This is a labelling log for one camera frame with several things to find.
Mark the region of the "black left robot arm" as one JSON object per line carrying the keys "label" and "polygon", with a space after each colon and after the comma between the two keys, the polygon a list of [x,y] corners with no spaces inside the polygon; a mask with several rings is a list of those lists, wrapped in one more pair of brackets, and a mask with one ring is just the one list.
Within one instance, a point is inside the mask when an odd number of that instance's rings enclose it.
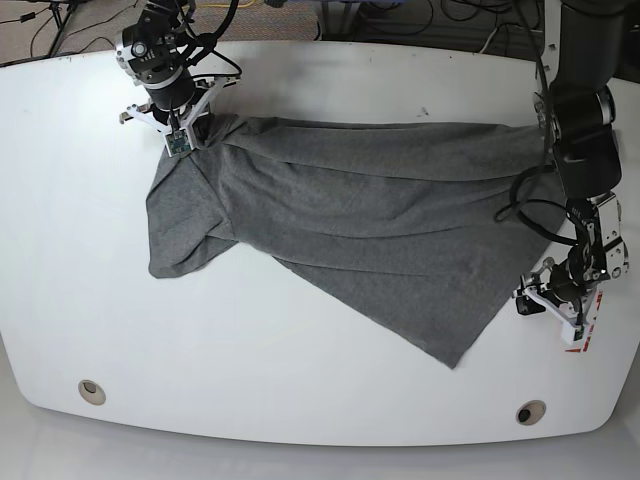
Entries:
{"label": "black left robot arm", "polygon": [[[608,83],[616,72],[628,1],[548,1],[544,44],[532,47],[538,90],[534,106],[543,130],[543,158],[514,180],[506,211],[543,238],[568,247],[567,258],[546,258],[525,274],[514,292],[523,316],[552,313],[570,352],[589,346],[604,282],[628,269],[621,205],[614,189],[622,179],[613,123],[616,107]],[[559,208],[575,235],[564,237],[529,218],[541,176],[559,176]]]}

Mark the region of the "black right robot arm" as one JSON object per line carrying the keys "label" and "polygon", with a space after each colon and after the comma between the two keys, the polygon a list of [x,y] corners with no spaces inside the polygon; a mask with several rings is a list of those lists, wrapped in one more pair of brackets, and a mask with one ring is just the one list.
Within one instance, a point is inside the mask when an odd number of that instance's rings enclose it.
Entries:
{"label": "black right robot arm", "polygon": [[212,100],[242,76],[239,65],[216,51],[239,5],[229,3],[214,32],[197,34],[192,28],[194,1],[148,1],[137,23],[117,37],[115,58],[149,99],[129,105],[119,122],[137,120],[152,127],[171,156],[195,150]]}

